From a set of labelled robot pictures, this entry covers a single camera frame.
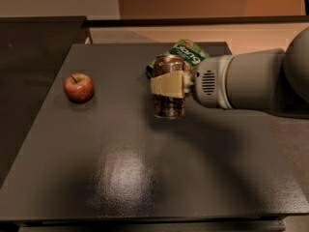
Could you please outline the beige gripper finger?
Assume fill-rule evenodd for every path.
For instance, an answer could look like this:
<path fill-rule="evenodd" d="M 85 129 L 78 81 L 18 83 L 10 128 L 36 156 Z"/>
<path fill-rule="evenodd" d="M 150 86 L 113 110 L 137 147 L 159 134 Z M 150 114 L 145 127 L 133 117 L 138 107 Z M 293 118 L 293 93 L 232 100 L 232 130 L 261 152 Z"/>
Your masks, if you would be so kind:
<path fill-rule="evenodd" d="M 168 98 L 183 99 L 192 86 L 192 74 L 186 71 L 168 72 L 151 79 L 151 92 Z"/>

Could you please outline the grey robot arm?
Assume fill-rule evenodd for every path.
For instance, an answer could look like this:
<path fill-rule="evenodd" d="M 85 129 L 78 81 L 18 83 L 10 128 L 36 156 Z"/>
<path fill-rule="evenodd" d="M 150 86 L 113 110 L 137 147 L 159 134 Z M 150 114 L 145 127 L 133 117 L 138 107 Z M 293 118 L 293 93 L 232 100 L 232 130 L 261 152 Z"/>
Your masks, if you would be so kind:
<path fill-rule="evenodd" d="M 190 96 L 206 108 L 308 119 L 309 29 L 296 35 L 287 49 L 218 57 L 180 41 L 156 57 L 147 75 L 157 117 L 183 116 Z"/>

